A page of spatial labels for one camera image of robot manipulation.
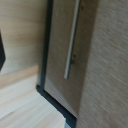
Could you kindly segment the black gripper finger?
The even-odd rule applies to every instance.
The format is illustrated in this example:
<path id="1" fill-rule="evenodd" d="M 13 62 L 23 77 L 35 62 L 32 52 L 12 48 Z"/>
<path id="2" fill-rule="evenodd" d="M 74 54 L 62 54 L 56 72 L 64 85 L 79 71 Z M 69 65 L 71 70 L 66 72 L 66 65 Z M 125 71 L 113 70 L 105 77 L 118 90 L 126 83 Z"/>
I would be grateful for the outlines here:
<path id="1" fill-rule="evenodd" d="M 0 71 L 3 67 L 5 60 L 6 60 L 6 56 L 5 56 L 5 51 L 4 51 L 4 47 L 3 47 L 2 36 L 0 33 Z"/>

